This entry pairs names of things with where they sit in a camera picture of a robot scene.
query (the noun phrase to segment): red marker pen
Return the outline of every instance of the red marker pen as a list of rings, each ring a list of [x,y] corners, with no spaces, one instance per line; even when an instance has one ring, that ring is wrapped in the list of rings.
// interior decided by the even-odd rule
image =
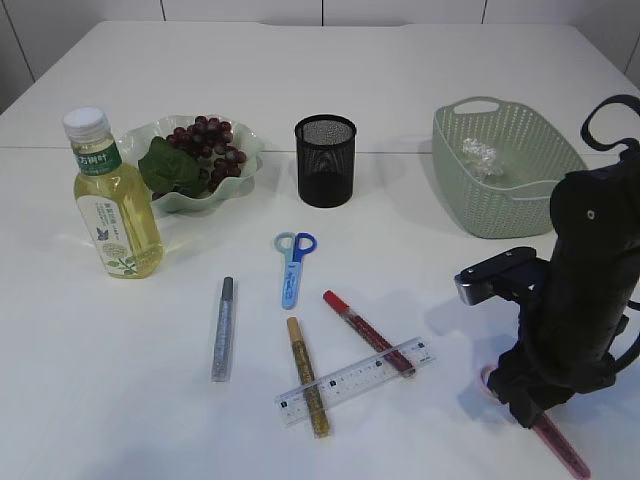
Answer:
[[[349,305],[344,303],[340,297],[338,297],[331,290],[324,292],[322,296],[324,300],[335,310],[335,312],[342,317],[342,319],[351,325],[358,335],[373,347],[376,352],[384,352],[390,348],[393,348],[389,342],[387,342],[382,335],[376,332],[371,325],[369,325],[364,318],[354,312]],[[395,351],[385,356],[385,359],[400,372],[403,377],[410,377],[416,370],[411,365],[411,362],[407,360],[400,352]]]

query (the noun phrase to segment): blue scissors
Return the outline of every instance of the blue scissors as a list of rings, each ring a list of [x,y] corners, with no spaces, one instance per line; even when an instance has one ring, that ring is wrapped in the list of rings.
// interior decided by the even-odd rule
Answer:
[[[311,240],[309,248],[301,248],[302,239]],[[298,288],[300,287],[300,277],[302,275],[302,257],[313,252],[318,246],[318,242],[309,233],[283,232],[278,235],[273,242],[276,250],[284,255],[285,268],[284,280],[282,282],[282,308],[291,310],[298,302]]]

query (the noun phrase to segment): woven basket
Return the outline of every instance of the woven basket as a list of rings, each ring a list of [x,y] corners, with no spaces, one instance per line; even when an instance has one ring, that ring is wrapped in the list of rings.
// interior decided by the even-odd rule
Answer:
[[[497,108],[458,113],[473,102]],[[496,150],[505,176],[481,180],[463,159],[463,142],[477,139]],[[433,119],[433,160],[440,187],[462,226],[482,238],[515,238],[551,230],[549,199],[567,172],[587,167],[567,140],[540,114],[520,103],[472,97],[440,108]]]

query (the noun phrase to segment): white wall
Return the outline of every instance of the white wall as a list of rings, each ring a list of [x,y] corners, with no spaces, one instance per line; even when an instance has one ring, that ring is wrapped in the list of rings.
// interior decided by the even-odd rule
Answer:
[[[11,105],[32,83],[18,40],[0,3],[0,112]]]
[[[36,78],[103,20],[163,19],[159,0],[4,2]]]
[[[624,71],[640,35],[640,0],[488,0],[485,23],[575,25]]]
[[[322,25],[322,0],[164,0],[167,20]]]
[[[625,71],[640,0],[0,0],[36,79],[103,20],[257,21],[281,25],[568,23]],[[639,54],[629,67],[640,87]],[[0,112],[31,83],[0,8]]]
[[[481,23],[485,0],[324,0],[325,25]]]

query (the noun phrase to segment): table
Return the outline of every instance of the table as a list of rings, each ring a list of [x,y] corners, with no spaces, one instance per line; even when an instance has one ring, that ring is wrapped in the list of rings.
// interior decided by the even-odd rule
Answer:
[[[193,65],[186,82],[193,60],[178,53],[213,31],[234,39],[229,68],[213,75],[211,65]],[[334,68],[325,69],[318,59],[329,58]],[[571,27],[99,25],[0,116],[0,476],[570,478],[475,387],[479,368],[514,342],[515,305],[494,299],[471,309],[453,286],[461,268],[513,246],[548,258],[555,236],[471,237],[448,213],[431,156],[398,152],[428,151],[435,108],[483,93],[537,108],[588,153],[578,127],[620,92],[637,94]],[[294,155],[263,153],[262,170],[237,198],[209,212],[157,212],[167,256],[154,275],[111,279],[74,205],[77,170],[59,126],[81,103],[104,106],[116,133],[169,113],[217,110],[277,150],[293,149],[292,126],[303,116],[343,113],[359,127],[354,197],[337,209],[308,207],[296,193]],[[602,134],[637,135],[622,111],[601,118]],[[591,167],[616,159],[584,158]],[[324,304],[329,288],[393,343],[420,335],[438,357],[411,381],[331,410],[334,433],[324,440],[307,424],[285,428],[274,404],[298,383],[272,245],[285,230],[319,241],[292,312],[318,375],[372,353]],[[238,286],[232,381],[211,384],[226,275]],[[634,336],[638,315],[630,316],[614,354]],[[634,364],[614,388],[550,412],[594,478],[636,477],[626,452],[640,446],[639,384]]]
[[[538,110],[592,153],[580,126],[617,93],[637,89],[563,25],[104,22],[0,117],[0,146],[66,147],[64,113],[95,104],[118,135],[170,114],[218,113],[269,150],[293,151],[295,123],[330,112],[354,121],[360,152],[429,153],[437,108],[490,95]],[[594,132],[635,136],[640,121],[626,114],[602,112]]]
[[[297,198],[293,154],[265,153],[244,196],[207,214],[159,213],[166,259],[148,279],[125,282],[104,274],[87,240],[70,193],[70,153],[2,154],[0,195],[12,206],[0,233],[8,253],[0,271],[3,478],[570,478],[474,387],[479,368],[513,343],[515,305],[465,307],[452,281],[512,246],[547,257],[554,236],[466,234],[441,204],[429,155],[358,155],[352,200],[320,210]],[[18,191],[12,183],[27,165],[37,175]],[[291,312],[318,374],[371,354],[324,305],[328,288],[392,342],[420,335],[438,356],[414,380],[331,410],[334,434],[325,440],[308,424],[285,428],[274,404],[298,382],[272,245],[283,230],[319,241]],[[238,285],[232,379],[211,384],[225,275]],[[551,412],[595,478],[634,478],[636,460],[623,452],[640,446],[639,381],[634,364],[614,388]]]

